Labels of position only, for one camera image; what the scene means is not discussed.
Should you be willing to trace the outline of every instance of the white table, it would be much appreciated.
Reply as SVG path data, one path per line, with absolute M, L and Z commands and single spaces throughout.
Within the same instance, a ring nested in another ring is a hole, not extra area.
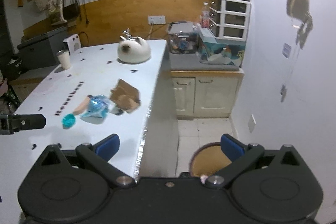
M 118 44 L 81 48 L 71 55 L 72 68 L 63 71 L 60 66 L 56 67 L 22 103 L 17 114 L 43 114 L 46 126 L 0 136 L 0 223 L 19 222 L 21 209 L 17 189 L 49 144 L 60 143 L 64 150 L 74 149 L 81 143 L 95 144 L 116 133 L 120 137 L 120 149 L 110 164 L 135 179 L 138 175 L 175 175 L 179 133 L 169 54 L 165 40 L 149 41 L 149 44 L 151 59 L 136 65 L 117 61 Z M 72 128 L 62 128 L 64 115 L 71 113 L 85 96 L 109 97 L 118 79 L 139 90 L 141 105 L 138 109 L 120 116 L 109 113 L 101 124 L 85 122 L 77 116 Z M 82 81 L 83 85 L 61 115 L 54 115 Z

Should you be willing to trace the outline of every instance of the tile floor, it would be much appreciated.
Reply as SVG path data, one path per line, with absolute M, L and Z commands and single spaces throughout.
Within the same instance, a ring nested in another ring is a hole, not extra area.
M 230 120 L 194 119 L 178 120 L 180 143 L 176 176 L 189 171 L 189 162 L 194 152 L 207 143 L 219 142 L 224 133 L 232 135 Z

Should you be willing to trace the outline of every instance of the teal bowl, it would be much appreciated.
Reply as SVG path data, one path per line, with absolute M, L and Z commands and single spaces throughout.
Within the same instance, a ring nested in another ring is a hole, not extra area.
M 75 116 L 71 114 L 67 114 L 62 119 L 62 125 L 66 128 L 72 127 L 76 122 Z

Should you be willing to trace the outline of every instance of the cup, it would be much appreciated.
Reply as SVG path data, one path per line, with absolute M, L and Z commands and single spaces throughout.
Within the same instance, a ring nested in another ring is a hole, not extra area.
M 70 54 L 68 50 L 61 50 L 56 56 L 64 70 L 71 68 Z

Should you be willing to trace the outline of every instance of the faucet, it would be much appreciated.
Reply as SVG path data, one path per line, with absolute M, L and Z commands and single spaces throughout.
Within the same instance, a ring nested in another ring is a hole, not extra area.
M 137 37 L 133 37 L 130 35 L 130 28 L 127 28 L 127 30 L 123 31 L 124 36 L 126 37 L 127 40 L 136 40 Z

